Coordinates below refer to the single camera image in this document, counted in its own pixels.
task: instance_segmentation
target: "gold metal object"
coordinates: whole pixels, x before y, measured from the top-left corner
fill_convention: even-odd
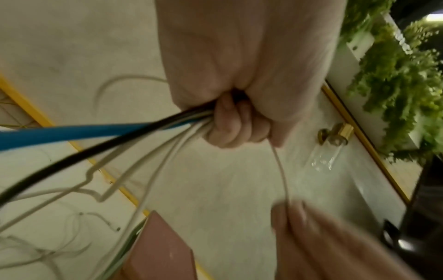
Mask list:
[[[354,133],[354,127],[347,123],[338,123],[334,127],[329,129],[320,129],[317,134],[318,142],[320,145],[328,140],[334,146],[340,146],[341,144],[347,145],[349,139]]]

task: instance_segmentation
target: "finger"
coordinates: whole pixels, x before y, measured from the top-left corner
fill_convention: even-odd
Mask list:
[[[296,121],[272,122],[269,136],[269,141],[271,144],[274,147],[282,147],[291,134],[291,131],[296,123]]]
[[[250,101],[240,101],[237,104],[237,111],[240,113],[241,128],[237,137],[224,148],[236,148],[247,142],[252,134],[252,104]]]
[[[274,205],[271,210],[271,225],[275,230],[277,249],[275,278],[278,280],[319,280],[321,277],[317,272],[318,269],[295,242],[293,234],[289,231],[286,210],[286,202]]]
[[[224,93],[217,100],[214,110],[214,128],[206,139],[217,147],[232,142],[241,129],[241,119],[230,93]]]
[[[388,279],[406,279],[407,274],[409,276],[412,274],[411,271],[405,269],[396,259],[392,258],[379,242],[365,232],[352,228],[350,225],[307,204],[305,204],[305,212],[330,237],[343,244],[350,254],[361,260],[362,263],[372,267],[372,269],[383,272],[384,275],[389,276]]]
[[[310,217],[303,202],[294,202],[287,210],[295,240],[318,265],[327,279],[376,279],[368,267]]]
[[[252,134],[249,138],[250,142],[261,142],[268,138],[271,131],[271,121],[265,118],[259,112],[252,113]]]

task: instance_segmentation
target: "black cable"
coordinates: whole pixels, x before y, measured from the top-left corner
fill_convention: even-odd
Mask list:
[[[234,89],[232,91],[234,102],[237,103],[241,100],[247,99],[245,93],[241,90]],[[91,158],[95,155],[98,155],[102,152],[105,152],[109,149],[115,148],[119,145],[122,145],[126,142],[129,142],[131,140],[137,139],[145,134],[148,134],[150,132],[154,132],[156,130],[166,128],[172,124],[179,123],[181,120],[184,119],[190,119],[193,115],[203,113],[205,111],[214,110],[214,107],[216,105],[216,101],[211,101],[206,104],[203,104],[199,107],[192,108],[186,111],[183,111],[181,113],[175,114],[173,116],[161,119],[157,122],[151,123],[149,125],[146,125],[145,127],[142,127],[136,131],[127,133],[125,135],[113,138],[111,140],[108,140],[106,142],[97,144],[95,146],[92,146],[86,150],[83,150],[81,152],[78,152],[76,154],[67,156],[66,158],[55,162],[54,164],[51,164],[50,166],[47,166],[28,177],[24,178],[23,180],[19,181],[18,183],[14,184],[12,187],[8,188],[6,191],[2,192],[0,194],[0,208],[3,207],[6,203],[8,203],[11,199],[16,197],[18,194],[24,192],[28,188],[32,187],[34,184],[48,178],[49,176],[60,172],[61,170],[68,168],[76,163],[79,163],[83,160],[86,160],[88,158]]]

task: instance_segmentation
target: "green plant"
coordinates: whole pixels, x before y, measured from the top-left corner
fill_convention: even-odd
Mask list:
[[[348,0],[341,25],[340,41],[350,42],[361,30],[368,30],[373,20],[390,10],[395,0]]]
[[[367,96],[363,109],[380,112],[385,128],[381,154],[394,160],[418,161],[443,151],[443,77],[437,66],[439,53],[419,46],[435,34],[423,22],[413,23],[396,39],[385,22],[371,29],[375,42],[360,61],[360,72],[348,88],[351,95]],[[405,52],[404,44],[410,48]],[[420,118],[423,140],[418,149],[404,149]]]

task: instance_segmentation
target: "bundle of cables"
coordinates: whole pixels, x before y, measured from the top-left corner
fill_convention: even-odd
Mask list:
[[[243,100],[246,98],[245,94],[241,91],[233,91],[233,98],[235,102],[238,102],[240,100]],[[5,205],[8,202],[11,202],[13,200],[19,200],[29,197],[36,197],[40,195],[46,195],[49,193],[57,193],[52,198],[42,202],[41,204],[35,206],[34,208],[24,212],[20,216],[16,217],[15,219],[8,221],[2,225],[0,225],[0,233],[5,231],[6,229],[10,228],[11,226],[15,225],[16,223],[20,222],[24,218],[28,217],[29,215],[33,214],[34,212],[38,211],[39,209],[49,205],[50,203],[53,203],[62,197],[72,193],[83,193],[88,194],[94,197],[98,202],[103,202],[106,199],[108,199],[114,192],[116,192],[123,184],[124,182],[129,179],[145,162],[147,162],[149,159],[154,157],[155,155],[159,154],[165,149],[169,148],[169,152],[161,162],[161,164],[158,166],[154,174],[151,176],[146,188],[144,189],[144,194],[142,197],[140,197],[140,203],[137,206],[136,211],[133,213],[132,217],[130,218],[128,225],[126,229],[121,231],[121,236],[117,243],[109,250],[109,252],[103,256],[103,258],[98,262],[93,274],[91,277],[93,279],[96,279],[100,276],[100,272],[104,271],[104,269],[109,265],[109,262],[112,261],[113,256],[118,252],[119,248],[124,244],[124,242],[127,240],[129,235],[131,234],[131,229],[136,225],[139,215],[142,213],[142,211],[146,207],[146,201],[148,194],[155,182],[160,177],[160,174],[163,172],[165,166],[169,161],[171,161],[174,156],[177,154],[179,150],[187,146],[188,144],[192,143],[196,139],[200,138],[207,132],[209,132],[212,128],[212,115],[215,108],[215,101],[206,103],[202,106],[189,109],[187,111],[183,111],[181,113],[178,113],[176,115],[170,116],[168,118],[159,120],[157,122],[149,123],[149,124],[131,124],[131,125],[108,125],[106,129],[104,129],[104,126],[95,126],[96,129],[94,129],[94,126],[87,126],[85,127],[62,127],[62,128],[46,128],[46,129],[36,129],[36,130],[23,130],[23,131],[17,131],[17,132],[1,132],[0,133],[0,147],[5,149],[11,149],[16,148],[19,146],[26,146],[30,145],[29,143],[24,143],[29,139],[29,133],[33,133],[34,136],[32,139],[34,139],[34,142],[32,144],[37,143],[48,143],[48,142],[54,142],[54,141],[62,141],[62,140],[73,140],[79,139],[79,138],[89,138],[89,137],[98,137],[98,136],[111,136],[111,135],[119,135],[122,133],[122,131],[125,131],[125,134],[117,136],[115,138],[112,138],[111,140],[105,141],[103,143],[100,143],[96,146],[93,146],[91,148],[88,148],[86,150],[83,150],[81,152],[78,152],[76,154],[70,155],[48,167],[45,167],[30,176],[24,178],[23,180],[19,181],[12,187],[6,189],[6,191],[2,192],[0,194],[0,208]],[[180,134],[176,135],[175,137],[171,138],[170,140],[166,141],[161,146],[157,147],[156,149],[152,150],[147,155],[140,158],[137,162],[135,162],[130,168],[128,168],[119,178],[118,180],[103,194],[99,194],[96,191],[93,190],[87,190],[82,189],[83,186],[87,185],[91,180],[93,173],[100,168],[104,167],[107,163],[109,163],[111,160],[113,160],[115,157],[119,156],[126,150],[128,150],[130,147],[135,145],[137,142],[139,142],[141,139],[147,137],[148,135],[154,133],[155,131],[163,130],[163,129],[169,129],[173,127],[177,127],[180,125],[185,125],[192,123],[189,128],[181,132]],[[85,132],[81,136],[78,135],[79,131]],[[59,137],[53,137],[51,139],[48,139],[48,135],[58,135]],[[20,193],[24,192],[25,190],[32,187],[34,184],[48,178],[49,176],[68,168],[82,160],[91,158],[97,154],[100,154],[102,152],[105,152],[107,150],[110,150],[112,148],[114,149],[111,153],[106,155],[102,160],[100,160],[98,163],[93,165],[87,172],[86,172],[86,179],[71,188],[58,188],[58,189],[52,189],[49,191],[39,191],[35,193],[20,195]],[[274,152],[275,158],[277,160],[281,176],[283,179],[283,185],[285,189],[285,196],[288,198],[288,188],[286,183],[286,177],[284,176],[283,168],[281,166],[281,162],[278,158],[277,152],[272,147],[272,150]]]

